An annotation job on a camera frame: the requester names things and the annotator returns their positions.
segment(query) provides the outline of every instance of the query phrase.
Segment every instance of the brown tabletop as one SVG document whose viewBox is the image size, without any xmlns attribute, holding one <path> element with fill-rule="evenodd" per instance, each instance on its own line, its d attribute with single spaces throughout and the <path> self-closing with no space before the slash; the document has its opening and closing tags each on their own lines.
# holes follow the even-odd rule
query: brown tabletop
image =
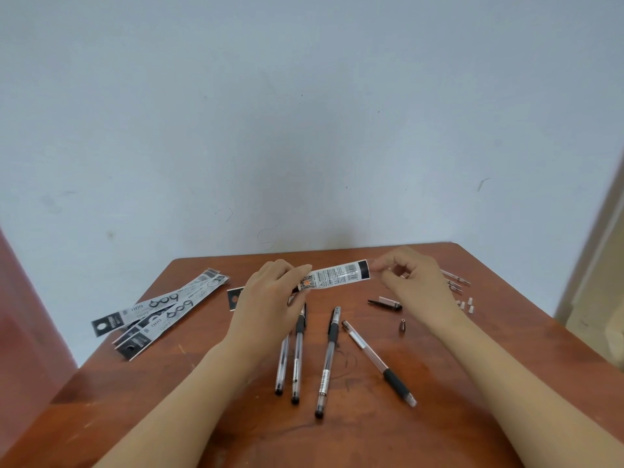
<svg viewBox="0 0 624 468">
<path fill-rule="evenodd" d="M 414 246 L 470 282 L 471 318 L 567 400 L 624 440 L 624 376 L 456 244 Z M 224 337 L 226 289 L 243 286 L 269 259 L 316 269 L 374 258 L 390 248 L 176 259 L 143 299 L 177 289 L 207 267 L 231 276 L 176 327 L 131 362 L 98 350 L 6 454 L 2 467 L 89 467 L 189 375 Z M 292 356 L 277 397 L 278 351 L 225 411 L 200 466 L 521 466 L 475 386 L 442 345 L 407 312 L 366 304 L 392 298 L 377 280 L 313 291 L 304 337 L 301 403 L 291 405 Z M 340 332 L 325 418 L 314 417 L 332 308 L 352 323 L 418 401 L 410 408 L 344 331 Z M 398 332 L 401 318 L 407 331 Z M 291 339 L 291 355 L 294 351 Z"/>
</svg>

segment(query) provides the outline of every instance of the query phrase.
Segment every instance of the red wall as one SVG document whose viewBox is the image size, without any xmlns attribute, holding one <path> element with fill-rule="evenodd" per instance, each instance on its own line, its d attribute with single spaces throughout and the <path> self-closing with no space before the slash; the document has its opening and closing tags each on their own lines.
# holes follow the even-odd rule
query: red wall
<svg viewBox="0 0 624 468">
<path fill-rule="evenodd" d="M 76 371 L 0 230 L 0 456 Z"/>
</svg>

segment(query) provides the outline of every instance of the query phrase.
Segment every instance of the hand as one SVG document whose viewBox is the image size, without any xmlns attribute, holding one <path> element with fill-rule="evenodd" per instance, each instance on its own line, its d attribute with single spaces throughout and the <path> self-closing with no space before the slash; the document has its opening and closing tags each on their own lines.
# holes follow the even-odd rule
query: hand
<svg viewBox="0 0 624 468">
<path fill-rule="evenodd" d="M 402 306 L 436 333 L 465 319 L 435 259 L 401 246 L 370 264 L 382 271 L 381 281 L 394 292 Z M 409 273 L 404 279 L 401 276 Z"/>
<path fill-rule="evenodd" d="M 309 290 L 297 293 L 290 306 L 288 297 L 311 270 L 311 265 L 293 267 L 283 259 L 265 263 L 245 284 L 223 341 L 262 361 L 294 328 Z"/>
</svg>

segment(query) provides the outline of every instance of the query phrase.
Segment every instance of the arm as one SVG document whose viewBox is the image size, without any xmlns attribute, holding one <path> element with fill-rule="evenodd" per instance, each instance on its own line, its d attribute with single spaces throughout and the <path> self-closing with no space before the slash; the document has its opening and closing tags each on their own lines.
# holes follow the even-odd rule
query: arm
<svg viewBox="0 0 624 468">
<path fill-rule="evenodd" d="M 621 442 L 535 377 L 459 310 L 433 258 L 401 247 L 370 267 L 382 271 L 383 283 L 468 373 L 527 467 L 624 466 Z"/>
<path fill-rule="evenodd" d="M 210 434 L 255 367 L 292 330 L 305 303 L 292 289 L 312 266 L 282 259 L 254 273 L 240 295 L 230 329 L 197 368 L 97 464 L 98 468 L 197 466 Z"/>
</svg>

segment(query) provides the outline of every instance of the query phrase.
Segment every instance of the forearm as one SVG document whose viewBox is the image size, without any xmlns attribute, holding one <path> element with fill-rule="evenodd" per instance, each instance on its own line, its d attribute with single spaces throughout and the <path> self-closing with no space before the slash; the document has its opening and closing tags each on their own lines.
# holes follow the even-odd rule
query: forearm
<svg viewBox="0 0 624 468">
<path fill-rule="evenodd" d="M 624 446 L 535 377 L 470 319 L 434 331 L 471 377 L 522 462 L 621 467 Z"/>
<path fill-rule="evenodd" d="M 221 342 L 96 465 L 195 467 L 206 442 L 253 362 Z"/>
</svg>

